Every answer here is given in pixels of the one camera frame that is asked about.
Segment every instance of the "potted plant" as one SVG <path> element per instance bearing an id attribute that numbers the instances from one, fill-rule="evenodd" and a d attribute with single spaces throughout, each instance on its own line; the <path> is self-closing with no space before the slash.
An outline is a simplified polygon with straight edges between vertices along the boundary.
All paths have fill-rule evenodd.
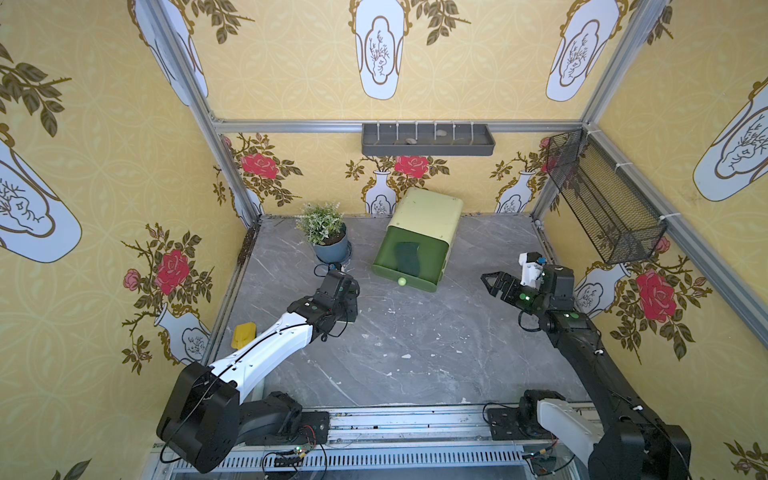
<path id="1" fill-rule="evenodd" d="M 304 232 L 320 261 L 340 262 L 346 257 L 349 242 L 338 204 L 307 205 L 296 222 L 296 228 Z"/>

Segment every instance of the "blue flower pot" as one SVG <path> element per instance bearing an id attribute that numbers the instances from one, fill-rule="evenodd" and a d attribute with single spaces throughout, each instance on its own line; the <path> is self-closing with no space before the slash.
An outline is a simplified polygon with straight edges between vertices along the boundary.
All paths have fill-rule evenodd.
<path id="1" fill-rule="evenodd" d="M 338 242 L 332 245 L 312 245 L 315 250 L 315 255 L 324 263 L 341 262 L 346 257 L 347 250 L 349 249 L 349 241 L 346 235 L 346 224 L 342 225 L 342 232 L 344 236 Z"/>

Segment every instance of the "vent grille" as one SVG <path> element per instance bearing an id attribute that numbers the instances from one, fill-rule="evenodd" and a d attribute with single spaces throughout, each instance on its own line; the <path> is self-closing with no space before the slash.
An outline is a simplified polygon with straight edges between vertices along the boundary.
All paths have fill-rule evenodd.
<path id="1" fill-rule="evenodd" d="M 326 448 L 329 470 L 367 470 L 375 468 L 423 468 L 460 466 L 523 465 L 523 448 L 518 445 L 477 445 L 461 447 L 393 447 L 383 449 Z M 258 472 L 265 452 L 231 452 L 214 472 Z M 264 468 L 267 471 L 292 471 L 291 467 L 275 467 L 275 455 L 269 455 Z M 325 456 L 321 449 L 308 454 L 297 468 L 325 469 Z M 180 462 L 174 472 L 195 472 L 192 465 Z"/>

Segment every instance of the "pink flower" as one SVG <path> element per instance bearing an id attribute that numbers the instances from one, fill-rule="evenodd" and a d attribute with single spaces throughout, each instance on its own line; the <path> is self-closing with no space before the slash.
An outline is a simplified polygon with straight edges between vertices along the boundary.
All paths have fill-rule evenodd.
<path id="1" fill-rule="evenodd" d="M 670 249 L 670 241 L 666 237 L 661 237 L 659 243 L 656 244 L 656 251 L 658 253 L 664 253 Z"/>
<path id="2" fill-rule="evenodd" d="M 395 171 L 409 177 L 421 178 L 429 171 L 429 161 L 427 157 L 397 157 Z"/>
<path id="3" fill-rule="evenodd" d="M 123 279 L 123 286 L 133 292 L 139 287 L 140 278 L 141 274 L 137 270 L 130 269 L 128 273 L 125 274 L 125 278 Z"/>
<path id="4" fill-rule="evenodd" d="M 664 323 L 674 315 L 677 308 L 674 302 L 674 288 L 664 277 L 656 273 L 656 270 L 651 268 L 640 275 L 637 278 L 637 286 L 640 288 L 643 312 L 649 320 Z"/>
<path id="5" fill-rule="evenodd" d="M 275 160 L 264 157 L 262 154 L 243 157 L 240 163 L 243 165 L 243 170 L 259 177 L 274 179 L 280 172 L 275 165 Z"/>
<path id="6" fill-rule="evenodd" d="M 163 255 L 163 263 L 157 269 L 154 284 L 160 287 L 163 294 L 170 295 L 171 290 L 181 285 L 190 274 L 187 256 L 181 250 L 173 250 Z"/>

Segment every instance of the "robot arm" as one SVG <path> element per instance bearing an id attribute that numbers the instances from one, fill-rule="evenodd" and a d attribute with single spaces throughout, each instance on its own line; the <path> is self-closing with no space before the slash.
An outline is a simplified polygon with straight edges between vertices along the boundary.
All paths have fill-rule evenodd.
<path id="1" fill-rule="evenodd" d="M 538 317 L 539 328 L 584 384 L 604 433 L 575 418 L 561 397 L 537 391 L 527 391 L 520 401 L 522 430 L 532 422 L 533 430 L 552 432 L 588 466 L 592 480 L 687 477 L 690 440 L 680 426 L 665 424 L 643 402 L 604 351 L 592 321 L 575 310 L 573 270 L 545 265 L 539 289 L 504 272 L 486 273 L 482 281 L 491 295 L 500 294 L 501 300 Z"/>
<path id="2" fill-rule="evenodd" d="M 318 336 L 324 342 L 337 321 L 357 317 L 360 288 L 347 273 L 329 270 L 312 296 L 291 303 L 267 331 L 232 355 L 179 374 L 157 436 L 201 473 L 219 465 L 241 442 L 279 445 L 302 425 L 301 405 L 281 392 L 243 402 L 253 387 L 290 354 Z"/>

